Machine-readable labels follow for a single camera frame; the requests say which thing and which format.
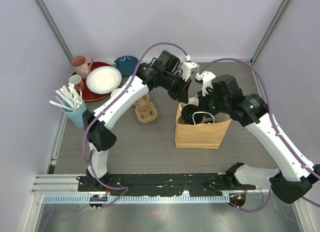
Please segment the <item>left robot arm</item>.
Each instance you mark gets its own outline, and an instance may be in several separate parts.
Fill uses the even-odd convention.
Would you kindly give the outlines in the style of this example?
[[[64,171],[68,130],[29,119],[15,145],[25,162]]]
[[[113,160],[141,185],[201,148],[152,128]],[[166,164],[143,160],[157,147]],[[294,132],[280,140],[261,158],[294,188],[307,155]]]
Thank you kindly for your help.
[[[111,129],[131,105],[157,87],[165,89],[171,99],[188,103],[190,75],[199,69],[199,65],[190,61],[189,56],[185,59],[181,63],[172,53],[162,51],[150,63],[139,64],[137,72],[107,102],[93,112],[86,110],[83,113],[85,136],[90,148],[89,185],[95,191],[102,191],[107,184],[104,176],[108,172],[108,153],[117,140]]]

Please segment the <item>brown paper bag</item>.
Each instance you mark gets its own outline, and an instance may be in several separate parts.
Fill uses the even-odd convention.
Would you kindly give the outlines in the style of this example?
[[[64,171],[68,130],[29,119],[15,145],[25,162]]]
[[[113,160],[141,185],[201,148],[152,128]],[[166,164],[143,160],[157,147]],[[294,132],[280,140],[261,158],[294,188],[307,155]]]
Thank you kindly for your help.
[[[182,108],[179,103],[175,119],[174,142],[176,148],[218,149],[231,123],[229,115],[219,113],[215,115],[214,124],[185,124],[181,117]]]

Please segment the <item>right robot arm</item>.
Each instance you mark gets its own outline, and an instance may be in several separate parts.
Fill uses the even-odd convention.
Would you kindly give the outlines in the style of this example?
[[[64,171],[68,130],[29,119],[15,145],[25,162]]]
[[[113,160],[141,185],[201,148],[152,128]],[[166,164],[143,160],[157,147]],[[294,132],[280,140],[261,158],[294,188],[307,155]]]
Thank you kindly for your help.
[[[234,76],[198,73],[198,110],[212,115],[228,114],[252,133],[276,162],[277,169],[263,169],[238,162],[226,171],[226,184],[238,189],[243,184],[270,189],[281,201],[291,204],[319,181],[320,166],[308,160],[289,140],[257,94],[243,95]]]

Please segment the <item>black coffee lid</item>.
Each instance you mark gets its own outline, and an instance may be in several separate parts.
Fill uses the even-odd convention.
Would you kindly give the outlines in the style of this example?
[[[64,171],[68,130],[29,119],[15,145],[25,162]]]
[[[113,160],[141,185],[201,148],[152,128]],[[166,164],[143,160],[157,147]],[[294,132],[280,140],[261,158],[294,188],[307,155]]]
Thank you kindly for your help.
[[[202,120],[202,123],[204,123],[204,124],[214,124],[215,123],[215,119],[214,118],[204,118]]]
[[[182,108],[181,118],[185,124],[195,125],[200,124],[202,121],[201,114],[194,114],[198,111],[198,107],[194,104],[188,104]]]

